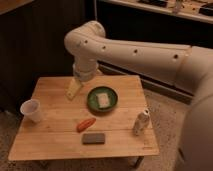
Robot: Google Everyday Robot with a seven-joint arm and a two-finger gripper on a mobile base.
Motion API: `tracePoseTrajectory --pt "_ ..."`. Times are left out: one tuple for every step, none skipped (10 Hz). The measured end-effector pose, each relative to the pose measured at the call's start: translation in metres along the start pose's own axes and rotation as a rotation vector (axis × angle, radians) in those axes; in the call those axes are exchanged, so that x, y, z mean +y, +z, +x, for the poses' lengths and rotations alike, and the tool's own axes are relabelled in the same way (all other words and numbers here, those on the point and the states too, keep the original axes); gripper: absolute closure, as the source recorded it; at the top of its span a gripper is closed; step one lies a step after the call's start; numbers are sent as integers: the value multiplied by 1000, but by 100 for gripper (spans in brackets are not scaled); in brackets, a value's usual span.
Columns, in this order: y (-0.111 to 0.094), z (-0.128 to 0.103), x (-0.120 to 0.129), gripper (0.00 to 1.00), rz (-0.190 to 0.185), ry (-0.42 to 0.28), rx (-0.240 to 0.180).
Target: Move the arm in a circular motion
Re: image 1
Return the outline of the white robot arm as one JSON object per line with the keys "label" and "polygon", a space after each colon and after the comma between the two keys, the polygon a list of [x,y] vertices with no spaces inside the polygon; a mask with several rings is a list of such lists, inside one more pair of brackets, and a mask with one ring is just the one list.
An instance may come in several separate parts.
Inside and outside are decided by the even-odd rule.
{"label": "white robot arm", "polygon": [[213,49],[111,40],[97,21],[68,32],[64,44],[81,81],[92,79],[103,61],[193,94],[174,171],[213,171]]}

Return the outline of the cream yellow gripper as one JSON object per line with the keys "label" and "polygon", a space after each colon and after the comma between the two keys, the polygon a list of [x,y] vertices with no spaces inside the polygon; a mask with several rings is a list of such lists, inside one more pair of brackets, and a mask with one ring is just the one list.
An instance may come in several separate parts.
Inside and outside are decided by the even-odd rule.
{"label": "cream yellow gripper", "polygon": [[83,87],[83,84],[78,79],[72,78],[66,92],[67,98],[69,100],[72,100],[82,87]]}

